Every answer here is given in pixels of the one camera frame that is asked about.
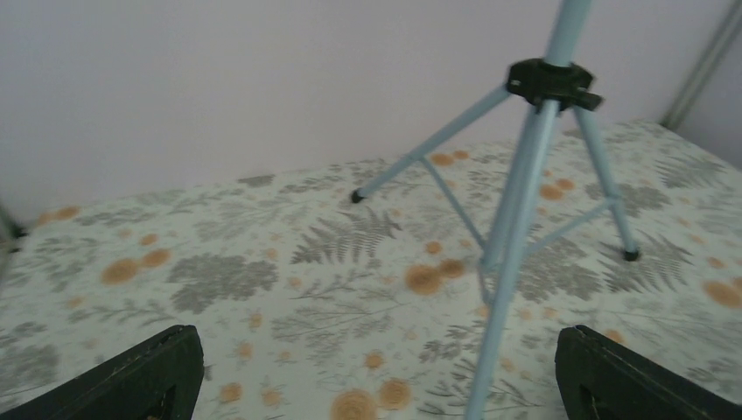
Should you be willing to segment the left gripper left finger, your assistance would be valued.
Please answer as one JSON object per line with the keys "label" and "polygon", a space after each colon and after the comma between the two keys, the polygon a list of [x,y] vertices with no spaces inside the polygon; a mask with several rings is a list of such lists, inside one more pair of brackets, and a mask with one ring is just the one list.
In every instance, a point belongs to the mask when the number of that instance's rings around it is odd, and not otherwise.
{"label": "left gripper left finger", "polygon": [[190,419],[205,375],[197,328],[173,325],[2,419]]}

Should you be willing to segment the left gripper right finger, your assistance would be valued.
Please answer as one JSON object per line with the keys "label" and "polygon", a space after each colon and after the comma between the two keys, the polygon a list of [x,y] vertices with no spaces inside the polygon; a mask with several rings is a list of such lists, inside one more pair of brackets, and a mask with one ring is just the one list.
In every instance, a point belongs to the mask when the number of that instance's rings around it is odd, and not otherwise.
{"label": "left gripper right finger", "polygon": [[576,419],[740,419],[741,406],[585,325],[560,331],[556,381]]}

